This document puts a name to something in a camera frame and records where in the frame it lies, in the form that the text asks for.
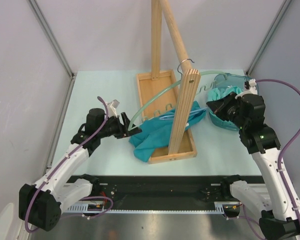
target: wooden frame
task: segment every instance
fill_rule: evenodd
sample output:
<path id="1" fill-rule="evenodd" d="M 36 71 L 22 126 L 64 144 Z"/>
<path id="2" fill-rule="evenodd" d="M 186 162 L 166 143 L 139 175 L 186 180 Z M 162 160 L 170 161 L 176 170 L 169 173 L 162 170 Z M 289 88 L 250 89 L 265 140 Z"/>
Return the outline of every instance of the wooden frame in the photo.
<path id="1" fill-rule="evenodd" d="M 137 86 L 140 105 L 143 106 L 159 91 L 176 82 L 172 70 L 160 71 L 161 57 L 161 24 L 162 12 L 167 23 L 175 51 L 183 72 L 180 89 L 175 87 L 154 101 L 142 113 L 142 117 L 152 118 L 156 110 L 161 112 L 166 105 L 175 106 L 175 117 L 172 125 L 168 147 L 157 148 L 149 159 L 149 163 L 161 163 L 172 160 L 193 158 L 197 149 L 190 130 L 185 132 L 189 113 L 195 99 L 200 82 L 200 73 L 192 68 L 188 54 L 168 0 L 151 0 L 151 72 L 137 75 Z"/>

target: wooden dowel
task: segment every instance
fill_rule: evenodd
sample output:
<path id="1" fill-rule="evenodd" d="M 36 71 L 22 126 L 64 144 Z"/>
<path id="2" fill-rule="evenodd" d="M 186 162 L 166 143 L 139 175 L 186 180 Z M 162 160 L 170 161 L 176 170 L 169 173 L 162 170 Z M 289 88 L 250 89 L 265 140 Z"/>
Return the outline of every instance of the wooden dowel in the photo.
<path id="1" fill-rule="evenodd" d="M 179 59 L 179 63 L 181 63 L 183 60 L 188 59 L 188 54 L 184 45 L 184 42 L 182 41 L 176 20 L 174 18 L 174 14 L 171 10 L 170 4 L 168 0 L 160 0 L 161 8 L 163 11 L 163 15 L 166 21 L 166 24 L 168 26 L 173 45 L 176 51 L 176 54 Z M 182 72 L 185 73 L 186 70 L 191 69 L 191 63 L 190 61 L 184 61 L 181 64 Z"/>
<path id="2" fill-rule="evenodd" d="M 179 151 L 200 78 L 201 76 L 197 69 L 188 69 L 183 72 L 170 136 L 168 148 L 169 155 L 177 154 Z"/>
<path id="3" fill-rule="evenodd" d="M 151 79 L 158 80 L 161 59 L 162 9 L 159 0 L 151 0 Z"/>

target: wall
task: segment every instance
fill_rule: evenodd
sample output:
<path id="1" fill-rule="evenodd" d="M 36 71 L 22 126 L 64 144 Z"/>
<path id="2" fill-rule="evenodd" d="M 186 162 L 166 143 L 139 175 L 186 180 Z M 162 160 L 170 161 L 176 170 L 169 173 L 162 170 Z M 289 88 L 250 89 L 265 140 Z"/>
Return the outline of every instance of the wall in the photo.
<path id="1" fill-rule="evenodd" d="M 300 0 L 293 2 L 252 75 L 256 79 L 280 79 L 300 89 Z M 259 87 L 265 98 L 267 122 L 284 145 L 300 127 L 300 97 L 275 83 L 260 83 Z M 284 158 L 300 197 L 300 137 Z"/>
<path id="2" fill-rule="evenodd" d="M 0 212 L 14 204 L 7 240 L 20 227 L 19 189 L 44 171 L 69 81 L 27 1 L 0 0 Z"/>
<path id="3" fill-rule="evenodd" d="M 198 69 L 247 69 L 283 0 L 170 0 Z M 151 67 L 151 0 L 38 0 L 73 71 Z M 162 17 L 161 69 L 178 59 Z"/>

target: wooden base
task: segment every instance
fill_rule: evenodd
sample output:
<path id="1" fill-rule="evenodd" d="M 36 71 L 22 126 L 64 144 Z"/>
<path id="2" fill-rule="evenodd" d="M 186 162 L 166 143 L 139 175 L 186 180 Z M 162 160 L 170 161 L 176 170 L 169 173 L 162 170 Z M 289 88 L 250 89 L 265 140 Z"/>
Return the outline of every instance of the wooden base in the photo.
<path id="1" fill-rule="evenodd" d="M 173 70 L 168 70 L 160 71 L 158 80 L 152 80 L 151 72 L 137 74 L 136 80 L 140 105 L 142 107 L 144 103 L 150 100 L 158 92 L 175 83 L 176 77 Z M 151 105 L 149 105 L 144 112 L 142 112 L 142 117 L 147 116 L 150 119 L 154 116 L 156 110 L 160 110 L 162 113 L 164 113 L 166 111 L 166 105 L 169 103 L 171 103 L 174 107 L 177 103 L 178 93 L 178 87 L 166 92 L 164 95 L 156 99 Z M 197 149 L 191 130 L 189 129 L 183 134 L 178 153 L 168 155 L 168 147 L 157 148 L 150 157 L 149 164 L 189 159 L 195 156 L 197 156 Z"/>

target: hanger hook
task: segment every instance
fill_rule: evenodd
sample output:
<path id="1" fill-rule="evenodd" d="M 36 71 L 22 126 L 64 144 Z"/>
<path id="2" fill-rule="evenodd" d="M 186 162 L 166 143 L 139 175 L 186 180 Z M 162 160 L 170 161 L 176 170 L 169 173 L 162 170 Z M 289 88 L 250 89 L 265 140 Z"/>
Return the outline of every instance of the hanger hook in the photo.
<path id="1" fill-rule="evenodd" d="M 178 71 L 178 73 L 180 73 L 181 74 L 181 78 L 182 78 L 182 72 L 180 72 L 179 71 L 179 68 L 180 68 L 180 66 L 181 66 L 181 64 L 183 64 L 185 61 L 191 61 L 193 64 L 195 63 L 194 61 L 192 61 L 192 59 L 191 58 L 187 58 L 187 59 L 185 59 L 185 60 L 182 60 L 182 62 L 180 62 L 180 64 L 178 65 L 178 67 L 177 67 L 177 71 Z"/>

